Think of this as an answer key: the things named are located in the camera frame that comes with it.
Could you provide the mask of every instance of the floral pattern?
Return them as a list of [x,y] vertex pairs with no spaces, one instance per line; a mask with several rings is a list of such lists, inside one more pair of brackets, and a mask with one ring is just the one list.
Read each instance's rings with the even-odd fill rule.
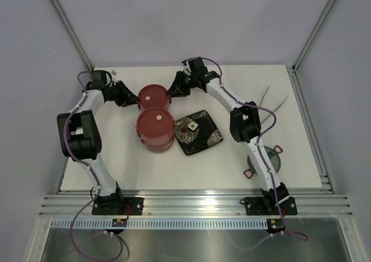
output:
[[214,146],[216,144],[218,144],[219,142],[221,142],[223,140],[223,137],[221,136],[220,132],[218,129],[216,129],[211,135],[210,137],[208,138],[208,146],[211,147],[211,146]]
[[189,117],[184,117],[181,120],[176,121],[174,133],[178,141],[188,144],[196,139],[199,133],[199,128],[194,131],[189,130],[187,126],[191,122],[192,119]]

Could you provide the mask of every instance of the white tabletop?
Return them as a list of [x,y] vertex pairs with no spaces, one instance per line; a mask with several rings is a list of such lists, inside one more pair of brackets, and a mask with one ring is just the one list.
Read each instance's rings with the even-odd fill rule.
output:
[[[166,88],[172,84],[181,67],[109,67],[97,68],[117,72],[135,94],[145,85],[158,83]],[[246,101],[257,104],[267,89],[263,107],[274,109],[286,96],[276,112],[276,126],[263,137],[266,146],[280,145],[282,166],[278,173],[287,188],[322,188],[299,108],[284,65],[222,66],[224,84]],[[186,98],[174,98],[170,113],[175,119],[207,110],[224,141],[210,149],[186,156],[177,141],[163,153],[150,152],[142,145],[135,126],[140,114],[136,105],[120,108],[105,103],[97,112],[96,122],[103,141],[102,157],[113,178],[123,190],[187,190],[260,188],[254,176],[248,180],[246,152],[229,132],[229,113],[212,96],[194,89]],[[260,113],[261,119],[266,114]],[[272,118],[262,124],[267,128]],[[79,165],[68,162],[61,190],[89,190],[92,183]]]

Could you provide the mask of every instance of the small pot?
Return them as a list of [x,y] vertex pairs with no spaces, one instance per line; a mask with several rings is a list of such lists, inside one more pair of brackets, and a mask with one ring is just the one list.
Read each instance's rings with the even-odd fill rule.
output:
[[174,117],[167,110],[152,107],[139,115],[135,129],[150,151],[164,152],[173,145],[174,124]]
[[138,108],[140,110],[147,110],[152,107],[161,107],[164,110],[168,110],[172,103],[172,98],[166,95],[166,88],[159,84],[150,84],[139,91],[138,97]]

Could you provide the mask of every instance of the decorative plate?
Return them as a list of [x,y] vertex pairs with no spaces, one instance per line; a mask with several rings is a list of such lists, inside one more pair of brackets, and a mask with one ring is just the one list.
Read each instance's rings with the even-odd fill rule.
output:
[[223,141],[220,131],[206,110],[176,120],[174,134],[187,156],[201,152]]

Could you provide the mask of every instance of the white robotic arm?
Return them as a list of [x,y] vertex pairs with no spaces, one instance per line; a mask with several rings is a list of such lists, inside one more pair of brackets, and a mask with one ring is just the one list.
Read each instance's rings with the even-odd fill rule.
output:
[[119,107],[126,107],[137,104],[140,99],[123,82],[113,82],[110,73],[92,71],[91,80],[78,104],[68,113],[57,117],[63,154],[79,162],[96,191],[100,191],[94,199],[95,214],[117,214],[128,205],[100,154],[102,142],[94,116],[106,101],[115,101]]
[[[84,102],[85,96],[86,95],[84,92],[80,101],[77,103],[77,106],[79,106],[80,109],[76,112],[76,114],[82,113],[84,111],[91,111],[93,113],[93,116],[95,116],[98,109],[105,102],[103,93],[100,90],[88,90],[88,97],[86,98],[86,101]],[[74,134],[79,134],[81,131],[82,131],[81,129],[77,129],[74,132]],[[96,159],[89,158],[89,159],[82,159],[82,161],[88,163],[93,168],[100,182],[100,189],[101,189],[100,195],[101,196],[104,197],[107,195],[111,195],[116,191],[116,181],[115,179],[112,178],[112,176],[108,172],[107,167],[102,160],[101,153],[97,153]],[[84,163],[79,163],[79,165],[84,169],[89,179],[94,184],[95,191],[98,191],[98,184],[95,180],[94,175],[92,174],[90,170],[90,166],[85,166]]]
[[172,97],[186,97],[191,94],[192,88],[200,88],[226,108],[230,113],[232,137],[246,148],[254,164],[261,185],[263,203],[269,211],[275,210],[277,204],[284,203],[290,196],[286,186],[275,172],[261,142],[261,125],[257,111],[259,107],[254,102],[245,102],[225,87],[216,72],[208,71],[201,57],[186,60],[183,64],[187,65],[185,71],[188,71],[188,74],[178,71],[167,94]]
[[[219,101],[219,103],[221,103],[223,105],[223,107],[225,107],[226,110],[229,113],[231,111],[233,111],[235,108],[242,107],[242,105],[239,104],[238,102],[240,101],[240,102],[244,103],[245,101],[240,99],[237,95],[235,95],[232,91],[230,91],[229,88],[227,88],[226,86],[224,86],[224,89],[228,90],[228,92],[231,95],[233,95],[237,99],[237,101],[234,101],[221,88],[221,84],[219,84],[219,79],[218,78],[214,78],[209,83],[206,84],[206,91],[211,96],[213,96],[215,99],[217,99]],[[250,159],[252,161],[252,164],[254,164],[254,168],[255,168],[257,176],[259,178],[261,188],[264,191],[269,191],[270,189],[273,189],[273,184],[272,184],[272,180],[270,178],[270,175],[267,171],[267,167],[265,166],[265,164],[264,164],[264,162],[263,162],[263,160],[262,160],[262,158],[261,158],[261,156],[258,152],[258,147],[261,147],[262,149],[264,149],[263,142],[260,139],[259,145],[258,145],[257,144],[257,139],[258,139],[258,137],[256,136],[256,137],[250,139],[250,142],[248,142],[248,143],[245,142],[245,141],[242,141],[240,143],[246,148],[248,156],[250,157]],[[270,162],[270,159],[269,159],[267,153],[265,151],[262,151],[261,153],[262,153],[263,158],[265,159],[265,161],[268,163],[268,166],[270,167],[270,169],[272,169],[275,184],[280,184],[281,180],[277,176],[277,174],[276,174],[276,172],[275,172],[275,170],[272,166],[272,163]]]

